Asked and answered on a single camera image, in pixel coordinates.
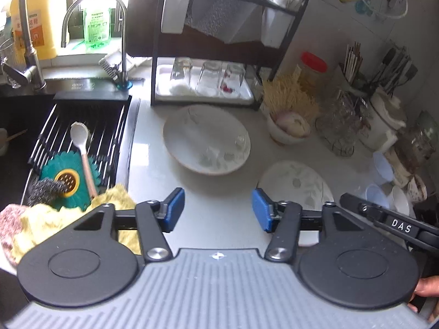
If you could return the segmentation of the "right hand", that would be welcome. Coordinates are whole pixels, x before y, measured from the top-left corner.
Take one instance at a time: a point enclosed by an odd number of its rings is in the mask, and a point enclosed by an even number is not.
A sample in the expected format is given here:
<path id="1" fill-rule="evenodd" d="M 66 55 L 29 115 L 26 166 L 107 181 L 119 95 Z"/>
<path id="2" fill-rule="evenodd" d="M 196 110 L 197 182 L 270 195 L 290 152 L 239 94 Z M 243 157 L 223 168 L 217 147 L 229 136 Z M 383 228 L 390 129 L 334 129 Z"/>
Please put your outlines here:
<path id="1" fill-rule="evenodd" d="M 415 288 L 415 292 L 413 292 L 412 300 L 415 296 L 425 297 L 425 298 L 438 298 L 439 296 L 439 276 L 431 276 L 427 278 L 420 279 L 417 283 L 417 287 Z M 435 305 L 435 308 L 432 310 L 432 313 L 429 316 L 429 322 L 433 322 L 439 314 L 439 304 Z"/>

